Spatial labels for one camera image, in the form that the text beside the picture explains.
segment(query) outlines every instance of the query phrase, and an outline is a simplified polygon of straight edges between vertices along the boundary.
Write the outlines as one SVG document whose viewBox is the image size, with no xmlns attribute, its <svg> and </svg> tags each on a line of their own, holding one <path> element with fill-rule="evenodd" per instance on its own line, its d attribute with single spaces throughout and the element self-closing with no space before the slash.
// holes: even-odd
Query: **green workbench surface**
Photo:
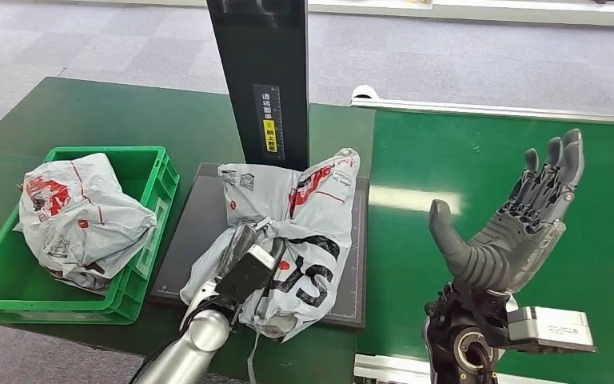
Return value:
<svg viewBox="0 0 614 384">
<path fill-rule="evenodd" d="M 423 305 L 436 299 L 449 279 L 427 227 L 432 198 L 459 205 L 454 222 L 467 239 L 508 197 L 523 169 L 524 152 L 535 146 L 544 158 L 547 141 L 574 127 L 582 129 L 586 163 L 564 220 L 568 229 L 516 298 L 520 306 L 586 312 L 598 352 L 508 352 L 498 370 L 571 383 L 614 384 L 610 124 L 379 110 L 371 168 L 366 330 L 357 340 L 357 352 L 428 357 L 420 338 Z M 396 201 L 386 194 L 396 196 Z"/>
<path fill-rule="evenodd" d="M 374 112 L 312 105 L 310 116 L 313 162 L 350 146 L 359 151 L 361 174 L 368 176 Z M 46 78 L 0 121 L 0 227 L 17 204 L 15 184 L 41 163 L 50 148 L 144 145 L 164 146 L 181 175 L 159 248 L 162 257 L 199 163 L 243 162 L 229 97 Z M 182 315 L 183 310 L 145 304 L 131 326 L 15 327 L 146 355 L 176 334 Z M 211 370 L 245 378 L 253 341 L 254 333 L 242 327 L 217 354 Z M 355 333 L 312 326 L 284 345 L 263 338 L 255 370 L 263 383 L 347 383 L 355 348 Z"/>
</svg>

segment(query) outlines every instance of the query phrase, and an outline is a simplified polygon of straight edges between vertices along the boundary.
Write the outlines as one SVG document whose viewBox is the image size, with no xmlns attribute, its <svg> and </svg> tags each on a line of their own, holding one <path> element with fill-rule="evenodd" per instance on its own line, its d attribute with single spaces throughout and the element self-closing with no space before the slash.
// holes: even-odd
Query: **robotic arm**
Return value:
<svg viewBox="0 0 614 384">
<path fill-rule="evenodd" d="M 215 278 L 204 283 L 180 325 L 180 338 L 170 344 L 139 384 L 196 384 L 203 380 L 213 356 L 227 341 L 245 300 L 256 290 L 269 289 L 285 242 L 275 238 L 267 253 L 255 243 L 268 220 L 240 225 L 222 255 Z M 137 379 L 139 371 L 131 380 Z"/>
<path fill-rule="evenodd" d="M 584 168 L 579 130 L 548 143 L 538 170 L 534 149 L 508 201 L 471 240 L 453 229 L 449 206 L 435 200 L 429 230 L 453 282 L 428 302 L 424 339 L 433 384 L 497 383 L 503 350 L 530 353 L 594 351 L 584 313 L 518 308 L 512 294 L 540 269 L 566 226 L 562 222 Z"/>
</svg>

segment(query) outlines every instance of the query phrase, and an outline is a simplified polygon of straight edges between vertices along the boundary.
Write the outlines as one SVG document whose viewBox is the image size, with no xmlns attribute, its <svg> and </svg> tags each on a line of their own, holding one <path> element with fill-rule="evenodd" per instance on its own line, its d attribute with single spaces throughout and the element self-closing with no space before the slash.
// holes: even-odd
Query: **black cable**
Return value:
<svg viewBox="0 0 614 384">
<path fill-rule="evenodd" d="M 167 342 L 164 342 L 161 346 L 159 346 L 149 356 L 145 357 L 142 360 L 142 364 L 138 367 L 138 370 L 136 370 L 135 373 L 133 374 L 133 377 L 130 378 L 130 381 L 128 382 L 128 384 L 134 384 L 135 380 L 138 379 L 138 377 L 140 376 L 140 373 L 145 369 L 145 367 L 147 366 L 147 363 L 149 363 L 150 360 L 152 360 L 155 357 L 157 357 L 159 354 L 161 354 L 161 352 L 163 352 L 163 350 L 167 346 L 171 345 L 173 342 L 176 342 L 182 336 L 185 335 L 185 332 L 187 332 L 187 328 L 189 328 L 189 324 L 194 319 L 194 316 L 200 314 L 203 310 L 207 309 L 209 306 L 213 305 L 218 300 L 221 300 L 221 296 L 216 296 L 214 298 L 211 298 L 209 301 L 204 302 L 203 304 L 198 306 L 195 310 L 193 310 L 190 314 L 188 314 L 187 317 L 185 318 L 184 323 L 182 324 L 182 328 L 177 332 L 177 337 L 176 338 L 172 338 L 172 339 L 168 340 Z"/>
<path fill-rule="evenodd" d="M 493 375 L 493 368 L 491 365 L 491 358 L 488 356 L 488 351 L 484 346 L 478 342 L 473 342 L 469 345 L 469 349 L 475 354 L 479 355 L 481 365 L 484 367 L 481 370 L 481 384 L 497 384 L 497 378 Z"/>
</svg>

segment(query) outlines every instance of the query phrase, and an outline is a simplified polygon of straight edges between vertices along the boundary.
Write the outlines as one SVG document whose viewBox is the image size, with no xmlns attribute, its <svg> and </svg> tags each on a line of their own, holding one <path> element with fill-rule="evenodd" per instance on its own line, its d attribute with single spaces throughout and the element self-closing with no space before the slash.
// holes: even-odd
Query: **yellow label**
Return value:
<svg viewBox="0 0 614 384">
<path fill-rule="evenodd" d="M 262 120 L 262 126 L 265 128 L 265 145 L 268 152 L 278 152 L 277 150 L 277 132 L 274 129 L 274 120 Z"/>
</svg>

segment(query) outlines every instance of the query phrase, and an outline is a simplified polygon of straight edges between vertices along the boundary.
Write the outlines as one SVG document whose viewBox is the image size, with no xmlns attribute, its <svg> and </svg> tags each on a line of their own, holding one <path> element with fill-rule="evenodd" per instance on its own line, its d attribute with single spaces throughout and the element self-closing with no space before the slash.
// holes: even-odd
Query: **white plastic bag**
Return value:
<svg viewBox="0 0 614 384">
<path fill-rule="evenodd" d="M 25 175 L 20 229 L 54 278 L 103 294 L 142 248 L 156 214 L 123 194 L 104 154 L 41 164 Z"/>
<path fill-rule="evenodd" d="M 239 321 L 270 338 L 289 340 L 325 316 L 335 304 L 337 286 L 351 247 L 352 204 L 360 159 L 340 150 L 305 172 L 275 166 L 227 164 L 218 168 L 225 186 L 227 222 L 232 228 L 192 266 L 182 301 L 189 304 L 219 268 L 234 227 L 240 221 L 272 220 L 258 243 L 269 251 L 272 239 L 288 239 L 269 296 L 256 291 Z"/>
</svg>

